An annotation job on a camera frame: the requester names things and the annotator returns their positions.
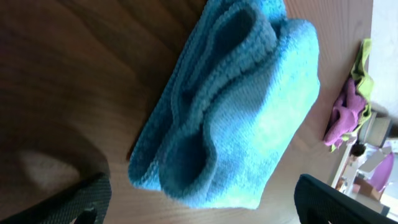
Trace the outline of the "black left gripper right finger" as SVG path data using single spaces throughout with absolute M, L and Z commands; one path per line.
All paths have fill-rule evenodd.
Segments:
M 309 174 L 299 177 L 294 203 L 301 224 L 397 224 Z

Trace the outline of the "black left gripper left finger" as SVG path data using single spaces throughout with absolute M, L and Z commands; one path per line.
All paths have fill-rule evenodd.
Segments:
M 97 173 L 1 223 L 93 223 L 103 224 L 112 190 L 109 177 Z

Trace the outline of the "blue microfiber cloth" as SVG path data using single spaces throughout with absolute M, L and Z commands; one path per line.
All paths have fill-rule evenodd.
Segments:
M 318 97 L 314 26 L 283 1 L 208 1 L 128 177 L 193 208 L 255 209 Z

